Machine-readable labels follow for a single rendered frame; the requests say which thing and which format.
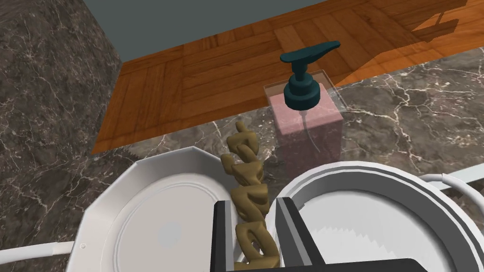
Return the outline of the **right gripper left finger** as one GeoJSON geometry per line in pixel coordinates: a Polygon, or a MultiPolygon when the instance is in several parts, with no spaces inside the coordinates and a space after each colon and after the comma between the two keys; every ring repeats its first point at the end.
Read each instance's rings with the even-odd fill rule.
{"type": "Polygon", "coordinates": [[[210,272],[234,271],[233,230],[231,202],[217,201],[213,212],[210,272]]]}

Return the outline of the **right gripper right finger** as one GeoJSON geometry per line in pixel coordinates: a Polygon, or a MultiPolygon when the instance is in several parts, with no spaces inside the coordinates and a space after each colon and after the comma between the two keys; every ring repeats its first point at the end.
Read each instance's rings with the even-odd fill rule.
{"type": "Polygon", "coordinates": [[[285,266],[325,265],[299,210],[289,197],[276,199],[276,231],[285,266]]]}

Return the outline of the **tan twisted chain-shaped object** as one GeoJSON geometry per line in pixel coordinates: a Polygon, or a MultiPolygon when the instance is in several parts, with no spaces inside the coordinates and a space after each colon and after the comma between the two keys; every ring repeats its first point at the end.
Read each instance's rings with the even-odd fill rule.
{"type": "Polygon", "coordinates": [[[263,182],[263,163],[257,158],[257,135],[248,130],[242,121],[237,121],[235,125],[237,133],[226,139],[230,153],[220,157],[226,174],[233,176],[239,184],[231,190],[230,196],[243,220],[235,227],[235,234],[246,261],[234,263],[234,269],[278,268],[279,250],[265,221],[270,205],[268,187],[263,182]]]}

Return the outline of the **white angular-rimmed plate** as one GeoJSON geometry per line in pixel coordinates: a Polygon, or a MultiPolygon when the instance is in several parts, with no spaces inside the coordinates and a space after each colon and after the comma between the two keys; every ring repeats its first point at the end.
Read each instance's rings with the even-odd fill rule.
{"type": "Polygon", "coordinates": [[[214,205],[237,186],[194,146],[135,162],[85,211],[66,272],[209,272],[214,205]]]}

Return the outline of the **white round bowl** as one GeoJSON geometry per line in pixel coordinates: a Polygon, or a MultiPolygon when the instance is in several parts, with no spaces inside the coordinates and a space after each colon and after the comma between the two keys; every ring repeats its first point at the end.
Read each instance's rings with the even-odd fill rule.
{"type": "Polygon", "coordinates": [[[427,272],[484,272],[484,235],[432,184],[374,162],[341,161],[294,178],[291,198],[327,263],[412,258],[427,272]]]}

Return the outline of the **pink soap dispenser, teal pump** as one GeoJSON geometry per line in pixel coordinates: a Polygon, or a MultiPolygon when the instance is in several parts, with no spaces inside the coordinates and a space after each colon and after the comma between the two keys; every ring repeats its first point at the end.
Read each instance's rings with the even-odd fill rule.
{"type": "Polygon", "coordinates": [[[340,160],[345,104],[323,70],[308,72],[309,64],[339,46],[330,41],[282,54],[292,75],[264,88],[289,179],[340,160]]]}

